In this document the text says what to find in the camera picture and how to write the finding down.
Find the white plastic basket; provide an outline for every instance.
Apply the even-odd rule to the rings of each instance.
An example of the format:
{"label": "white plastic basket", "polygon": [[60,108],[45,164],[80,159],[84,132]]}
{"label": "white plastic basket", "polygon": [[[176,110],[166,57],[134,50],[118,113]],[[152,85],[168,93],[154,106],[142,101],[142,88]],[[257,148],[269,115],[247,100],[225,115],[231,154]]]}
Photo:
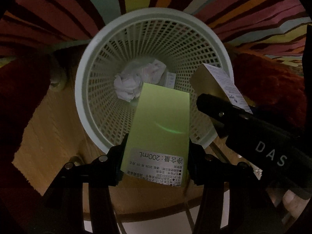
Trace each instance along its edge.
{"label": "white plastic basket", "polygon": [[189,79],[202,63],[222,67],[232,80],[230,58],[217,35],[184,12],[147,8],[106,25],[86,48],[76,75],[75,101],[82,125],[105,153],[129,132],[135,107],[118,99],[114,76],[133,59],[155,58],[176,73],[175,89],[190,93],[190,138],[207,147],[216,131],[196,107]]}

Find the wooden floor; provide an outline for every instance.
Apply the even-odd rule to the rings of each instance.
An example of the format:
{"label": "wooden floor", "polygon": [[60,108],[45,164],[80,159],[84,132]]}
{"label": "wooden floor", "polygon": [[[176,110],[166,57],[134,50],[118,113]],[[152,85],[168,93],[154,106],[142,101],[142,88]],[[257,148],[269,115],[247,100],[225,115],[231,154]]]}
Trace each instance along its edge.
{"label": "wooden floor", "polygon": [[[69,81],[61,92],[48,91],[26,127],[14,165],[42,195],[70,157],[79,154],[86,163],[102,155],[84,131],[74,102],[74,79],[83,49],[66,54]],[[224,141],[215,140],[233,163],[237,155]],[[172,207],[199,198],[203,187],[191,181],[185,188],[169,187],[124,175],[117,187],[110,187],[111,200],[117,214],[142,213]]]}

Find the basket rim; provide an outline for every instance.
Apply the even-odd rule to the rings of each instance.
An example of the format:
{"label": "basket rim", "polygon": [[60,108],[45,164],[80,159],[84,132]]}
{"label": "basket rim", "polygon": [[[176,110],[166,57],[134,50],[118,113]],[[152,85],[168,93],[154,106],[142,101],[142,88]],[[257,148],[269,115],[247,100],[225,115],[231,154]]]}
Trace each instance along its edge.
{"label": "basket rim", "polygon": [[[107,153],[110,147],[114,146],[99,130],[96,125],[93,116],[91,115],[91,111],[89,109],[89,105],[87,103],[87,79],[90,74],[90,69],[94,60],[96,59],[99,50],[103,47],[103,45],[107,42],[107,39],[110,39],[110,34],[112,32],[119,32],[118,29],[124,29],[127,25],[132,25],[136,22],[140,22],[143,20],[151,20],[151,19],[165,19],[165,16],[168,16],[168,20],[175,20],[181,22],[185,25],[189,25],[193,29],[195,29],[198,33],[202,34],[204,37],[207,37],[211,46],[219,56],[220,60],[222,60],[221,64],[226,64],[227,67],[225,72],[230,76],[231,80],[234,81],[233,69],[230,61],[230,57],[219,39],[219,37],[202,21],[195,18],[192,15],[189,15],[185,12],[178,11],[175,9],[169,8],[144,8],[136,11],[132,11],[126,13],[115,20],[108,23],[105,27],[103,27],[91,40],[85,49],[81,60],[78,65],[76,79],[75,79],[75,103],[78,112],[79,119],[82,123],[83,128],[87,132],[90,139],[95,143],[95,145],[101,149],[104,153]],[[199,142],[204,148],[207,147],[215,138],[217,137],[217,133],[214,131],[212,135],[209,135],[209,139],[207,136],[202,138]]]}

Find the fuzzy red fabric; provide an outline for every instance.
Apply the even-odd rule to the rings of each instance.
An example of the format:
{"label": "fuzzy red fabric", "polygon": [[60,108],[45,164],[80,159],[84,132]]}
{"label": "fuzzy red fabric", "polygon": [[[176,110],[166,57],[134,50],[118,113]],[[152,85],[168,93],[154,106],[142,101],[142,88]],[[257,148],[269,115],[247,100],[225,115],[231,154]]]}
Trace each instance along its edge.
{"label": "fuzzy red fabric", "polygon": [[307,109],[304,78],[277,62],[252,54],[239,54],[233,61],[237,88],[257,105],[282,115],[303,129]]}
{"label": "fuzzy red fabric", "polygon": [[17,59],[0,68],[0,199],[25,228],[40,194],[12,161],[25,127],[50,84],[47,57]]}

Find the perforated basket wall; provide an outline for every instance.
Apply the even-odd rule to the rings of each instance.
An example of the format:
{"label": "perforated basket wall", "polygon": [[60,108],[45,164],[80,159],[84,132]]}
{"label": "perforated basket wall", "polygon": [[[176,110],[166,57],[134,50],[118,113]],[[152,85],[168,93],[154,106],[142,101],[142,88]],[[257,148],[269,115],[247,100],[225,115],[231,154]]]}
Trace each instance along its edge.
{"label": "perforated basket wall", "polygon": [[176,73],[175,89],[190,93],[190,138],[207,146],[216,137],[208,116],[196,107],[189,79],[202,63],[222,67],[233,79],[230,60],[204,23],[180,11],[149,8],[128,13],[104,27],[79,64],[75,98],[80,119],[104,152],[129,132],[135,106],[117,98],[115,75],[137,57],[152,57]]}

